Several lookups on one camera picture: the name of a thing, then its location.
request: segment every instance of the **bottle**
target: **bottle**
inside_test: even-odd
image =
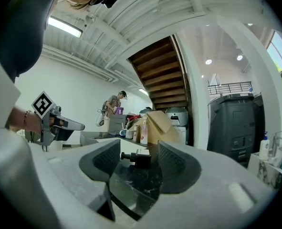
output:
[[[260,153],[259,153],[260,159],[267,160],[269,158],[269,144],[270,141],[268,140],[267,132],[265,132],[265,137],[261,141],[261,145],[260,145]]]
[[[138,141],[138,137],[139,137],[139,135],[138,135],[139,128],[140,128],[139,125],[135,125],[135,131],[133,132],[133,140],[136,141],[136,142]]]
[[[144,117],[144,122],[143,122],[143,126],[142,126],[142,131],[141,131],[141,140],[140,143],[141,144],[147,144],[147,135],[148,135],[148,126],[147,126],[147,116],[145,115]]]

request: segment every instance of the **cup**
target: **cup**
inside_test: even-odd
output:
[[[126,138],[127,139],[132,139],[133,138],[133,131],[127,130],[126,131]]]
[[[120,130],[120,136],[125,137],[126,136],[126,132],[127,132],[127,129]]]

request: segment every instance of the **cardboard box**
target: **cardboard box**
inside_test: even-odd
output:
[[[147,112],[148,143],[158,144],[158,141],[178,142],[178,133],[172,126],[171,119],[162,111]],[[144,122],[144,117],[138,120],[130,130],[134,130],[135,125],[139,125],[139,136]]]

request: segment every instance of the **stair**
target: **stair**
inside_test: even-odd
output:
[[[129,60],[155,109],[188,106],[183,73],[170,37],[149,45]]]

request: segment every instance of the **wrist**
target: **wrist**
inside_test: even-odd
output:
[[[27,129],[37,134],[41,133],[41,119],[35,113],[30,113],[27,116]]]

